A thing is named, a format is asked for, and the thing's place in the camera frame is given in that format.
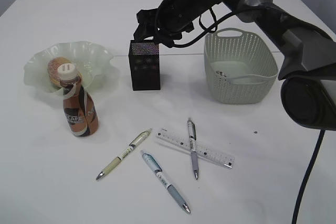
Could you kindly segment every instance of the black pen holder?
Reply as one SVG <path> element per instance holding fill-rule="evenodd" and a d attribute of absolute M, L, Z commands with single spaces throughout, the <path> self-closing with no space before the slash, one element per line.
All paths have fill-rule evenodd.
<path fill-rule="evenodd" d="M 128 58 L 134 91 L 161 89 L 159 45 L 153 40 L 131 40 Z"/>

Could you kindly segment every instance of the blue pen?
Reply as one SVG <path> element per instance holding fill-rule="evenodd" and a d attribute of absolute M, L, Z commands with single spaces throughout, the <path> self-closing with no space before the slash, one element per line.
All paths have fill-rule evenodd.
<path fill-rule="evenodd" d="M 179 194 L 179 192 L 176 190 L 176 188 L 164 176 L 162 172 L 162 168 L 155 161 L 154 157 L 151 154 L 146 153 L 144 151 L 141 151 L 141 155 L 142 155 L 143 160 L 146 162 L 146 164 L 155 173 L 155 175 L 158 177 L 161 183 L 165 186 L 165 188 L 167 188 L 169 194 L 175 199 L 177 204 L 180 207 L 182 207 L 182 209 L 186 211 L 188 214 L 191 214 L 189 206 L 187 205 L 185 200 L 182 198 L 182 196 Z"/>

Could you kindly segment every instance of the white table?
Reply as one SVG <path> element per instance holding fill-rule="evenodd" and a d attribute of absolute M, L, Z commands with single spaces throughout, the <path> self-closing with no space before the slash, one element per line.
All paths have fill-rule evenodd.
<path fill-rule="evenodd" d="M 294 14 L 325 28 L 299 0 L 276 1 L 296 5 Z M 84 2 L 94 10 L 83 12 Z M 118 6 L 114 12 L 120 17 L 120 9 L 129 8 L 133 15 L 135 9 L 150 8 L 149 2 Z M 71 9 L 70 3 L 79 9 Z M 105 1 L 18 0 L 0 18 L 0 223 L 290 223 L 318 131 L 288 117 L 279 97 L 281 82 L 259 104 L 219 104 L 207 90 L 203 56 L 194 54 L 202 46 L 195 45 L 190 55 L 160 57 L 161 91 L 133 92 L 128 58 L 115 57 L 111 80 L 92 93 L 100 129 L 87 138 L 71 135 L 60 98 L 24 86 L 23 65 L 53 43 L 85 39 L 124 55 L 136 24 L 127 24 L 128 35 L 117 36 L 110 30 L 117 27 L 112 13 Z M 282 54 L 274 56 L 280 66 Z M 166 127 L 185 135 L 188 116 L 196 123 L 199 140 L 235 156 L 232 170 L 200 161 L 200 179 L 195 181 L 190 157 L 159 145 L 153 134 L 104 180 L 95 181 L 141 131 Z M 335 223 L 335 137 L 326 133 L 298 223 Z M 141 149 L 157 158 L 185 196 L 190 216 L 145 165 Z"/>

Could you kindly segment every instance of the pen tip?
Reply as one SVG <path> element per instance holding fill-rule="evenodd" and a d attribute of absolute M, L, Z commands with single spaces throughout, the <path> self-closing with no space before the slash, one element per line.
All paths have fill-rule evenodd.
<path fill-rule="evenodd" d="M 194 171 L 194 175 L 195 175 L 196 180 L 198 180 L 198 171 L 197 170 Z"/>
<path fill-rule="evenodd" d="M 104 177 L 105 176 L 105 173 L 104 172 L 101 172 L 98 176 L 97 176 L 97 178 L 96 178 L 96 180 L 100 180 L 102 177 Z"/>
<path fill-rule="evenodd" d="M 183 209 L 184 209 L 188 214 L 191 214 L 191 211 L 190 211 L 190 209 L 189 209 L 189 207 L 188 207 L 187 204 L 183 204 Z"/>

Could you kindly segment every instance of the plastic basket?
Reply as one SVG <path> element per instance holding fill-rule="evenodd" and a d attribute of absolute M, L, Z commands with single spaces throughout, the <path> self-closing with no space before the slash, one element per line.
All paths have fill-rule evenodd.
<path fill-rule="evenodd" d="M 241 35 L 218 35 L 224 31 L 238 31 Z M 260 102 L 278 73 L 274 57 L 264 41 L 254 33 L 236 28 L 206 35 L 204 64 L 212 96 L 226 104 Z"/>

